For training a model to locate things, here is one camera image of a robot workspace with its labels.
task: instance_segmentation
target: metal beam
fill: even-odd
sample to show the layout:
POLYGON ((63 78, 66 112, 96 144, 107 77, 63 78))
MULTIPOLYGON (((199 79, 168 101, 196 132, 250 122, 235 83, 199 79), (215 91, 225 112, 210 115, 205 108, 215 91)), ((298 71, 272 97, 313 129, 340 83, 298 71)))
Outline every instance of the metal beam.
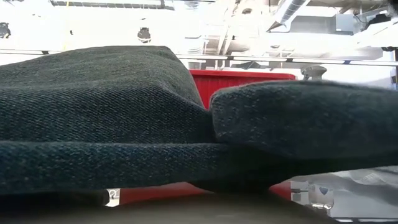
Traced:
POLYGON ((350 9, 352 9, 352 8, 354 8, 355 6, 358 5, 358 1, 357 1, 357 0, 354 0, 354 1, 346 0, 345 2, 348 2, 348 4, 347 4, 345 7, 342 7, 342 8, 339 10, 339 13, 340 13, 340 14, 344 14, 346 11, 348 11, 348 10, 350 10, 350 9))
POLYGON ((235 0, 225 0, 228 4, 227 4, 227 9, 225 12, 225 22, 224 22, 224 27, 223 27, 223 31, 221 32, 220 35, 220 39, 218 40, 218 45, 217 45, 217 54, 221 53, 221 48, 223 47, 224 44, 224 40, 228 34, 228 30, 229 30, 229 25, 231 23, 232 20, 232 15, 234 12, 234 8, 235 8, 235 0))
POLYGON ((278 9, 274 14, 274 23, 271 24, 267 31, 271 31, 272 29, 278 28, 280 26, 286 25, 292 22, 296 16, 297 11, 301 7, 305 7, 310 0, 281 0, 282 2, 279 4, 278 9))
POLYGON ((326 58, 282 58, 282 57, 253 57, 231 55, 177 55, 180 59, 200 60, 237 60, 245 62, 279 62, 279 63, 303 63, 303 64, 332 64, 332 65, 365 65, 365 66, 398 66, 396 61, 375 60, 350 60, 350 59, 326 59, 326 58))

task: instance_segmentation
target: white wall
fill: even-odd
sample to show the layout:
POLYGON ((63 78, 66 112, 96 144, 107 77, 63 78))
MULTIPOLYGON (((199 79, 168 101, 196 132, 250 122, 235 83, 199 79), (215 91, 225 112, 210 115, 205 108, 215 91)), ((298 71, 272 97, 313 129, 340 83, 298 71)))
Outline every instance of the white wall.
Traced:
MULTIPOLYGON (((393 52, 384 52, 379 61, 393 61, 393 52)), ((355 83, 381 88, 391 88, 391 75, 395 74, 395 67, 366 66, 366 65, 322 65, 328 69, 323 75, 325 80, 343 83, 355 83)))
POLYGON ((12 54, 0 54, 0 65, 7 65, 10 63, 23 62, 41 57, 41 55, 12 55, 12 54))

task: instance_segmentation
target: ceiling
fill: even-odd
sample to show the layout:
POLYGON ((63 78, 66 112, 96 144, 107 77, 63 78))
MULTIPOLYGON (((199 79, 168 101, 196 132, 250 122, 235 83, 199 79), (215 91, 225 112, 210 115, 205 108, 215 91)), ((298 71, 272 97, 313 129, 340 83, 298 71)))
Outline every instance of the ceiling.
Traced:
MULTIPOLYGON (((0 50, 143 45, 137 33, 148 27, 151 45, 166 45, 176 54, 374 60, 382 56, 381 47, 398 47, 395 21, 361 32, 385 9, 379 0, 0 0, 0 22, 12 30, 10 38, 0 39, 0 50), (289 1, 303 6, 267 32, 289 1)), ((303 64, 268 65, 281 66, 303 64)))

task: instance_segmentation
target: ceiling pipe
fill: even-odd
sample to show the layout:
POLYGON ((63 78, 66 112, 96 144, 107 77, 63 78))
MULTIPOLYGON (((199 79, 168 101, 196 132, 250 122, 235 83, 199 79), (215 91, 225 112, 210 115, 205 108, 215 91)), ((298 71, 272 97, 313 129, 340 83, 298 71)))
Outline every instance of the ceiling pipe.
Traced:
MULTIPOLYGON (((239 16, 239 18, 241 16, 245 16, 247 14, 256 14, 257 16, 259 16, 261 18, 261 11, 259 11, 258 9, 261 8, 261 2, 259 0, 248 0, 248 1, 240 1, 239 5, 236 6, 236 10, 235 16, 239 16)), ((235 30, 233 26, 230 26, 227 33, 226 33, 226 41, 224 44, 224 48, 223 48, 223 55, 226 55, 229 46, 231 45, 233 36, 235 35, 235 30)))
POLYGON ((348 4, 345 7, 342 7, 338 12, 340 14, 344 14, 345 12, 347 12, 348 10, 354 8, 355 6, 358 5, 357 1, 350 1, 350 0, 346 0, 346 2, 348 2, 348 4))
POLYGON ((297 11, 301 7, 306 6, 310 1, 311 0, 281 0, 274 14, 275 21, 267 31, 269 32, 272 29, 292 22, 297 16, 297 11))
POLYGON ((229 24, 231 23, 232 15, 233 15, 234 8, 235 8, 235 0, 225 0, 225 1, 228 2, 228 7, 225 12, 224 27, 223 27, 222 33, 220 35, 220 39, 218 40, 217 52, 216 52, 217 55, 219 55, 221 53, 221 48, 223 47, 224 40, 228 34, 229 24))
POLYGON ((113 9, 166 9, 174 11, 174 7, 171 4, 166 4, 165 1, 148 1, 146 4, 142 2, 134 2, 131 3, 106 3, 106 2, 96 2, 95 0, 89 0, 87 2, 80 1, 59 1, 59 0, 50 0, 49 1, 52 6, 57 7, 100 7, 100 8, 113 8, 113 9))

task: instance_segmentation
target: ceiling light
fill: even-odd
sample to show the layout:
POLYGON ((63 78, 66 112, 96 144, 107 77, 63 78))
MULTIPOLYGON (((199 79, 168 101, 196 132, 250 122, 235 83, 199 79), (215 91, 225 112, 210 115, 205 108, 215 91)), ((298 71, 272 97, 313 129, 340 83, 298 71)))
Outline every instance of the ceiling light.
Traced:
POLYGON ((353 222, 352 220, 347 219, 347 218, 338 218, 336 220, 339 221, 339 222, 353 222))
POLYGON ((192 62, 192 63, 206 63, 206 60, 198 60, 198 59, 181 59, 184 62, 192 62))
POLYGON ((350 65, 379 65, 379 66, 398 66, 398 62, 378 62, 371 60, 351 61, 350 65))
POLYGON ((42 55, 43 53, 38 50, 0 50, 0 54, 32 54, 32 55, 42 55))
POLYGON ((147 44, 151 41, 150 33, 148 27, 141 27, 137 34, 138 40, 141 41, 143 44, 147 44))
POLYGON ((299 62, 299 63, 331 63, 331 64, 342 64, 342 63, 344 63, 344 60, 311 59, 311 58, 293 58, 293 62, 299 62))
POLYGON ((227 56, 222 55, 177 55, 179 59, 202 59, 202 60, 226 60, 227 56))
POLYGON ((241 61, 256 61, 256 62, 286 62, 287 58, 274 58, 274 57, 234 57, 234 60, 241 61))

